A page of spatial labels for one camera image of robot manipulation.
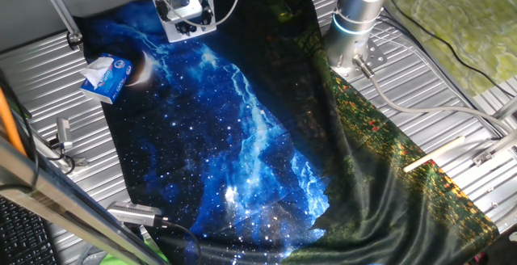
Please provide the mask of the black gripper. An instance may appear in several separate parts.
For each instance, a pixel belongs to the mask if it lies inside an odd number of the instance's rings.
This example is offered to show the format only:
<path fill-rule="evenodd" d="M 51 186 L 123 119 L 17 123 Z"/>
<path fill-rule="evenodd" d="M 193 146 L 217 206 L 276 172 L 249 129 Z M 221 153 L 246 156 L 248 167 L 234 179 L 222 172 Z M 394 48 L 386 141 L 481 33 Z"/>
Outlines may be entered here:
<path fill-rule="evenodd" d="M 189 27 L 190 32 L 204 32 L 208 29 L 208 26 L 214 21 L 214 14 L 212 12 L 212 8 L 209 5 L 208 0 L 203 0 L 201 2 L 202 12 L 201 15 L 195 17 L 194 19 L 180 19 L 176 23 L 187 23 L 191 25 Z M 176 30 L 179 34 L 185 35 L 187 33 L 187 29 L 185 27 L 176 27 Z"/>

